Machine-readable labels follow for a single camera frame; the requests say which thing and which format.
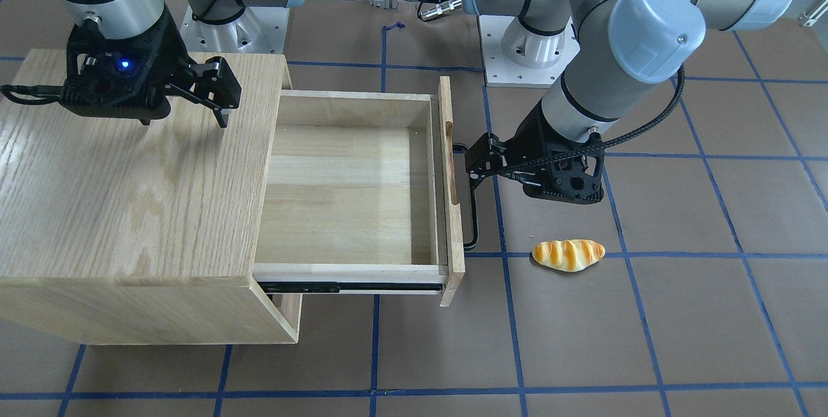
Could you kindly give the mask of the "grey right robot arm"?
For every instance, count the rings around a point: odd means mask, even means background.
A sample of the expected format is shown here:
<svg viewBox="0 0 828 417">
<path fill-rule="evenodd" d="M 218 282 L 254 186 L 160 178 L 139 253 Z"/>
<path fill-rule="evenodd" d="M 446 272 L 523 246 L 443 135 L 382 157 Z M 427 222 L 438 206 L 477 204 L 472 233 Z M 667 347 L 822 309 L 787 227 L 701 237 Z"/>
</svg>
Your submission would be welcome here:
<svg viewBox="0 0 828 417">
<path fill-rule="evenodd" d="M 74 20 L 60 86 L 2 86 L 9 101 L 58 103 L 77 116 L 138 120 L 169 116 L 169 97 L 203 105 L 225 128 L 242 87 L 223 58 L 263 51 L 266 32 L 254 8 L 295 8 L 305 0 L 188 0 L 194 31 L 215 56 L 190 57 L 165 0 L 62 0 Z"/>
</svg>

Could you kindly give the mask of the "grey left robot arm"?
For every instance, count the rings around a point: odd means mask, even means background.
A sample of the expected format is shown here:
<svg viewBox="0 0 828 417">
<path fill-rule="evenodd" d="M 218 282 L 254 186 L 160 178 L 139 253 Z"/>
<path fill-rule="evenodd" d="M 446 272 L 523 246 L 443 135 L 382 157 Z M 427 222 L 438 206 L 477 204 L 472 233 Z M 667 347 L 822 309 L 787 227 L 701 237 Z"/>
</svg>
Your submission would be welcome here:
<svg viewBox="0 0 828 417">
<path fill-rule="evenodd" d="M 564 37 L 579 52 L 515 131 L 487 133 L 465 153 L 470 188 L 488 176 L 530 198 L 603 199 L 604 152 L 662 122 L 685 84 L 684 61 L 708 29 L 755 30 L 792 0 L 463 0 L 471 14 L 514 16 L 532 35 Z"/>
</svg>

